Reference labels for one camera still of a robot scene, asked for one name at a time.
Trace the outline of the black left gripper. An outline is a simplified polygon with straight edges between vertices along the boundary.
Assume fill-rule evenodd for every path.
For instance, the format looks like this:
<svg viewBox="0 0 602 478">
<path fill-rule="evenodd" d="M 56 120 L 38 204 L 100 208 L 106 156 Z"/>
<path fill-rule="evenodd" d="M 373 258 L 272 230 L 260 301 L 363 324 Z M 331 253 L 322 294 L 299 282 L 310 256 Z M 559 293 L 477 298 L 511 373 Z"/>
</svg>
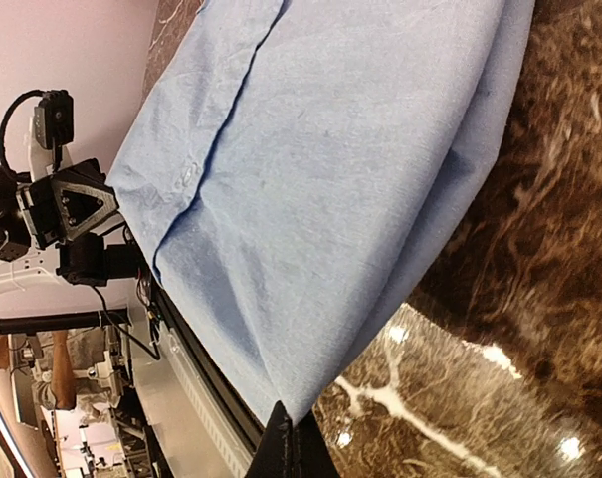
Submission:
<svg viewBox="0 0 602 478">
<path fill-rule="evenodd" d="M 101 236 L 88 233 L 118 211 L 97 159 L 20 186 L 17 201 L 37 248 L 68 243 L 57 247 L 56 274 L 69 284 L 106 287 L 110 281 L 136 277 L 134 245 L 106 245 Z"/>
</svg>

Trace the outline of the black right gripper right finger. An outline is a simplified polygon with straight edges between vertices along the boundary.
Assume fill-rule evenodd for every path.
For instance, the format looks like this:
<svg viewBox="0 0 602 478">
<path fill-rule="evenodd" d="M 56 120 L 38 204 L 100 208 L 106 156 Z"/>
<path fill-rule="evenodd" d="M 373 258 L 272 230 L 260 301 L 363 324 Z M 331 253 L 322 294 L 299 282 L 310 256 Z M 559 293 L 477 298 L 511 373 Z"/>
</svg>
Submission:
<svg viewBox="0 0 602 478">
<path fill-rule="evenodd" d="M 339 478 L 324 438 L 313 415 L 293 428 L 292 476 L 295 478 Z"/>
</svg>

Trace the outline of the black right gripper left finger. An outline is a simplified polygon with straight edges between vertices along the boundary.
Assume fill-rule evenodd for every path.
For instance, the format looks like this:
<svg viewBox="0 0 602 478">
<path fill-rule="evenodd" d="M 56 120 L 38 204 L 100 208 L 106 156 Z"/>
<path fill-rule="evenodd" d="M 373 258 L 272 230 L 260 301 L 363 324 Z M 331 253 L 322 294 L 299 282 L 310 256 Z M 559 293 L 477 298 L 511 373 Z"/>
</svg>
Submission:
<svg viewBox="0 0 602 478">
<path fill-rule="evenodd" d="M 246 478 L 288 478 L 293 465 L 293 423 L 278 401 L 269 418 Z"/>
</svg>

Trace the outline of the light blue button shirt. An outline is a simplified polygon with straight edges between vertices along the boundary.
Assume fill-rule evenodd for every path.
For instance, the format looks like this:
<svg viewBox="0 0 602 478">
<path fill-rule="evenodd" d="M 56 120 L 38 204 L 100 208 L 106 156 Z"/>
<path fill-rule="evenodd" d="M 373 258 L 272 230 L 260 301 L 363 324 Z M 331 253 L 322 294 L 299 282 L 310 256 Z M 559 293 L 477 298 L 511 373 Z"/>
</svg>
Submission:
<svg viewBox="0 0 602 478">
<path fill-rule="evenodd" d="M 499 154 L 530 1 L 207 1 L 107 182 L 261 421 L 302 419 Z"/>
</svg>

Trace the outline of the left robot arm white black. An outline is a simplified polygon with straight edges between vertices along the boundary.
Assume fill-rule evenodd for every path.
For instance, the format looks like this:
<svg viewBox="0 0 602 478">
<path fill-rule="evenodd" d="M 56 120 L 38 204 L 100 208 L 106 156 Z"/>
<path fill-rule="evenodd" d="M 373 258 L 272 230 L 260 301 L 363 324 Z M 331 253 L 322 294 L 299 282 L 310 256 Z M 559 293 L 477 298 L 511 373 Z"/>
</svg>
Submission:
<svg viewBox="0 0 602 478">
<path fill-rule="evenodd" d="M 0 295 L 39 285 L 104 287 L 136 276 L 131 242 L 108 245 L 98 231 L 118 211 L 94 158 L 30 184 L 0 166 Z"/>
</svg>

